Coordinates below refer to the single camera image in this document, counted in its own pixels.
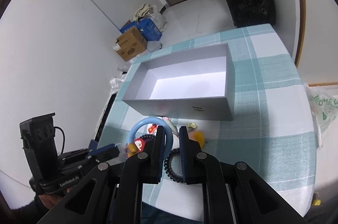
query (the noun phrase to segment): white box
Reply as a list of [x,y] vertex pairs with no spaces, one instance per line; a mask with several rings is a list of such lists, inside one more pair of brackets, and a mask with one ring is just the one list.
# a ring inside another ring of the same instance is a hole
[[228,44],[141,63],[122,100],[148,116],[231,121],[234,65]]

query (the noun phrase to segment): plaid tablecloth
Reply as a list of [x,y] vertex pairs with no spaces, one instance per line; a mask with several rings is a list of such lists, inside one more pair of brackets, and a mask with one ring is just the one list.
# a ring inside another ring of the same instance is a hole
[[[143,57],[131,66],[105,124],[99,146],[126,143],[132,126],[145,118],[122,97],[141,62],[210,44],[229,44],[235,68],[234,120],[195,122],[207,140],[203,150],[220,161],[244,161],[302,216],[313,194],[316,144],[310,106],[288,51],[269,24],[187,40]],[[145,133],[141,128],[139,135]],[[185,218],[202,220],[202,188],[171,181],[144,185],[143,201]]]

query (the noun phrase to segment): plastic bag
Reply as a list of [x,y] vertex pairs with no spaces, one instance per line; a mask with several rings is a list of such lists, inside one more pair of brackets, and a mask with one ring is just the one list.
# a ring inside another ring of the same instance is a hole
[[318,144],[322,146],[322,134],[338,114],[338,99],[327,94],[325,89],[317,86],[309,88],[304,84],[309,99],[312,116],[318,129]]
[[130,69],[131,63],[129,61],[116,61],[117,70],[120,72],[128,72]]
[[117,143],[115,144],[115,146],[119,149],[120,154],[118,157],[108,160],[107,162],[109,163],[109,165],[116,165],[116,164],[125,162],[128,158],[127,156],[128,146],[126,144]]
[[138,57],[146,55],[148,53],[152,53],[152,52],[158,51],[161,48],[162,48],[162,43],[160,43],[159,41],[148,41],[147,49],[144,52],[141,52],[137,56],[135,56],[132,59],[130,59],[128,62],[130,64],[133,64]]
[[144,18],[150,18],[160,32],[163,32],[167,29],[168,22],[163,17],[163,15],[159,13],[155,5],[151,5],[151,8],[145,14]]
[[125,78],[126,74],[121,74],[118,77],[113,77],[112,80],[110,81],[110,85],[111,85],[111,90],[110,93],[113,94],[117,94],[117,92],[120,90],[122,83],[124,82],[124,78]]

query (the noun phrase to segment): human hand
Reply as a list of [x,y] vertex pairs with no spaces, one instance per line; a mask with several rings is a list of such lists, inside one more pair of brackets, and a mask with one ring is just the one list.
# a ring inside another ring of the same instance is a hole
[[48,210],[50,210],[51,208],[53,208],[62,199],[61,196],[58,196],[58,195],[47,195],[47,194],[39,195],[39,198],[40,198],[41,203],[43,204],[43,206],[45,206]]

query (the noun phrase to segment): black cable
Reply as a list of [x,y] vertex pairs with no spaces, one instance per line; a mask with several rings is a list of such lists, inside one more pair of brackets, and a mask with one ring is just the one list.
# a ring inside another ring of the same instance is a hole
[[59,129],[59,130],[62,132],[63,136],[64,136],[64,141],[63,141],[63,143],[62,143],[62,150],[61,150],[61,154],[62,154],[62,153],[63,153],[63,150],[64,150],[64,148],[65,148],[65,132],[63,131],[63,129],[61,129],[61,128],[58,127],[58,126],[55,126],[54,129]]

